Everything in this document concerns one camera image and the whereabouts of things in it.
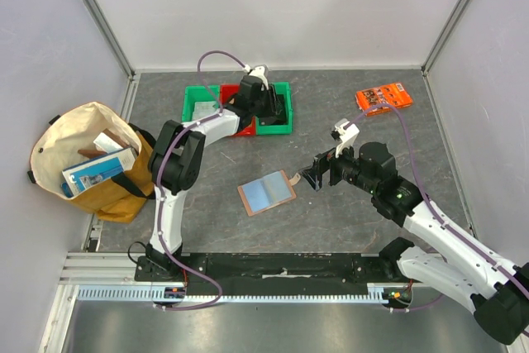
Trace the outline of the tan leather card holder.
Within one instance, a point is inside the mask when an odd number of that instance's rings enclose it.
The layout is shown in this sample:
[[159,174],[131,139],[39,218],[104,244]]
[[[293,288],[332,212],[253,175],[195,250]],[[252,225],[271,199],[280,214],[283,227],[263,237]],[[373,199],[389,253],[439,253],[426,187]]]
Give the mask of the tan leather card holder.
[[283,170],[237,187],[249,217],[294,200],[297,195]]

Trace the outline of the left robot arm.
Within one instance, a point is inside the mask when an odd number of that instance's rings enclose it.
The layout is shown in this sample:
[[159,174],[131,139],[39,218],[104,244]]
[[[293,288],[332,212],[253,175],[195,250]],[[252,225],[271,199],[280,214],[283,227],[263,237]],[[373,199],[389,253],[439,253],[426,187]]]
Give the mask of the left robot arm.
[[167,121],[150,156],[155,223],[145,254],[136,262],[137,281],[182,281],[192,272],[181,258],[183,207],[209,145],[249,125],[255,125],[258,136],[293,130],[292,90],[287,82],[270,83],[249,74],[229,93],[223,86],[209,93],[214,100],[209,114],[192,121]]

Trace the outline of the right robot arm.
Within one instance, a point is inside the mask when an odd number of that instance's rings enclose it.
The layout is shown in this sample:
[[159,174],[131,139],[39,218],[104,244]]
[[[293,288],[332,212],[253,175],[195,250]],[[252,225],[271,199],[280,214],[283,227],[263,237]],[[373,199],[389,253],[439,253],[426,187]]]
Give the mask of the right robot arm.
[[328,150],[302,169],[314,190],[328,175],[330,185],[345,181],[370,194],[377,212],[421,238],[440,255],[396,239],[379,260],[387,281],[403,276],[419,281],[469,310],[495,341],[511,345],[528,333],[528,267],[502,257],[446,216],[413,182],[398,174],[385,144],[368,142],[358,152]]

